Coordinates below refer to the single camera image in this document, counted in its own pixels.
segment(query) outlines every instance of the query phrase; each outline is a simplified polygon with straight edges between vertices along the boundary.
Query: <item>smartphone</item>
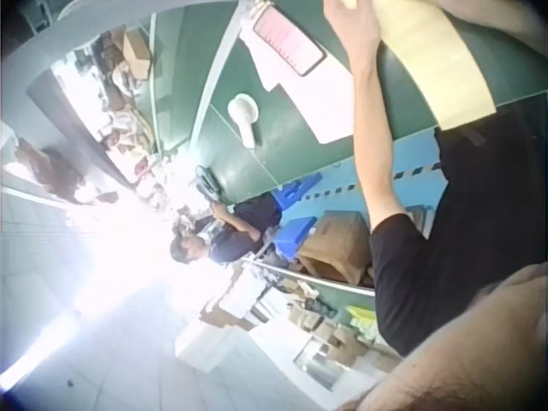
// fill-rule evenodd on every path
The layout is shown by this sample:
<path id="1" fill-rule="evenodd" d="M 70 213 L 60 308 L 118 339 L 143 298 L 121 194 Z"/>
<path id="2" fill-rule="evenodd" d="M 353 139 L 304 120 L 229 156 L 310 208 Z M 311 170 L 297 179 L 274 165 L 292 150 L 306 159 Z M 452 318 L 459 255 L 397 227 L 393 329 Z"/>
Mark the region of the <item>smartphone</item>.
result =
<path id="1" fill-rule="evenodd" d="M 325 51 L 274 6 L 266 7 L 253 30 L 301 77 L 325 59 Z"/>

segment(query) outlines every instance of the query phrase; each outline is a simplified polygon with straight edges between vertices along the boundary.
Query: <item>green workbench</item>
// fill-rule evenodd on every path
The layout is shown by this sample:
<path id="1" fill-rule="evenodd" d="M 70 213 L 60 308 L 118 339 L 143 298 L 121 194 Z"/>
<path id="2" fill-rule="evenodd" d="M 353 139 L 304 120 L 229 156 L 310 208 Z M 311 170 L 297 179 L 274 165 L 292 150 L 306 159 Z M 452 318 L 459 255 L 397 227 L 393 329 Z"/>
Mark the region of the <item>green workbench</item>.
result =
<path id="1" fill-rule="evenodd" d="M 278 0 L 276 4 L 348 67 L 347 56 L 324 18 L 321 0 Z M 164 44 L 165 50 L 156 61 L 160 71 L 157 76 L 161 77 L 157 82 L 164 84 L 156 88 L 157 100 L 170 101 L 157 108 L 158 128 L 167 149 L 190 138 L 209 67 L 234 9 L 235 4 L 213 3 L 158 16 L 157 38 L 169 37 L 163 33 L 171 30 L 174 39 L 174 25 L 178 25 L 175 34 L 179 33 L 178 43 Z M 453 22 L 479 64 L 497 105 L 548 89 L 548 60 L 544 57 L 503 33 Z M 436 121 L 419 89 L 386 47 L 381 47 L 378 64 L 394 140 L 435 127 Z M 173 75 L 162 76 L 161 70 L 168 67 L 173 67 Z M 158 93 L 159 87 L 164 92 Z M 259 120 L 254 124 L 259 144 L 254 152 L 241 144 L 227 112 L 229 101 L 240 92 L 252 96 L 259 106 Z M 224 196 L 233 202 L 353 154 L 350 138 L 320 145 L 281 87 L 265 91 L 240 40 L 223 68 L 196 144 L 197 163 L 211 168 Z"/>

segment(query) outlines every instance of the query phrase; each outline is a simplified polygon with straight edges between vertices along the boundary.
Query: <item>yellow item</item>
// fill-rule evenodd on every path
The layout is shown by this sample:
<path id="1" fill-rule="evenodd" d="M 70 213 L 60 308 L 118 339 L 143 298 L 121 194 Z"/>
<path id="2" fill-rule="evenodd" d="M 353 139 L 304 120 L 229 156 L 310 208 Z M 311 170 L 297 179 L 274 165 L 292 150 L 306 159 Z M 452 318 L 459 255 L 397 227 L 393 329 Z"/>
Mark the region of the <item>yellow item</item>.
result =
<path id="1" fill-rule="evenodd" d="M 356 0 L 341 0 L 356 9 Z M 496 112 L 474 57 L 444 12 L 419 0 L 372 0 L 381 39 L 425 97 L 442 130 Z"/>
<path id="2" fill-rule="evenodd" d="M 372 323 L 377 321 L 377 315 L 374 311 L 366 310 L 365 308 L 359 308 L 357 306 L 348 306 L 346 307 L 346 311 L 352 315 L 355 319 L 358 319 L 359 321 L 364 321 L 367 323 Z"/>

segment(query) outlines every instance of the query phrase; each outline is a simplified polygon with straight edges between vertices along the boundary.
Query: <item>blue plastic stool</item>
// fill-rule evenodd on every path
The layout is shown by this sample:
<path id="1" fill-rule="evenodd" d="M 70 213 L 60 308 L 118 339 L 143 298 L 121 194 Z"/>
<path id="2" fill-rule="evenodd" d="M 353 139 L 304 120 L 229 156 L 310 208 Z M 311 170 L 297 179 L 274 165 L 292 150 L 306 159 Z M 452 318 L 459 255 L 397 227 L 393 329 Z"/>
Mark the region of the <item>blue plastic stool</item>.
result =
<path id="1" fill-rule="evenodd" d="M 290 208 L 294 203 L 302 199 L 302 197 L 314 187 L 322 179 L 321 173 L 312 174 L 311 176 L 302 177 L 299 180 L 294 180 L 284 184 L 282 188 L 272 190 L 272 195 L 280 206 L 282 211 Z"/>
<path id="2" fill-rule="evenodd" d="M 277 251 L 286 259 L 294 259 L 316 221 L 318 221 L 316 217 L 304 217 L 285 224 L 273 240 Z"/>

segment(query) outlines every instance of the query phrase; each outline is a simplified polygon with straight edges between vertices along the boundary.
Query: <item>white paper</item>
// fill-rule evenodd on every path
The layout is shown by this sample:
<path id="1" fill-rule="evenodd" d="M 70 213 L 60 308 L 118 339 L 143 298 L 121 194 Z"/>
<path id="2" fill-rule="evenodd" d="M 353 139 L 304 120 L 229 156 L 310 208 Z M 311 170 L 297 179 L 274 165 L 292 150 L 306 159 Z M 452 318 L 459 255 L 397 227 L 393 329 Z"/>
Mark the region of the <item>white paper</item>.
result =
<path id="1" fill-rule="evenodd" d="M 243 21 L 240 38 L 251 53 L 266 91 L 281 85 L 321 144 L 331 143 L 354 132 L 354 79 L 328 53 L 314 70 L 300 77 Z"/>

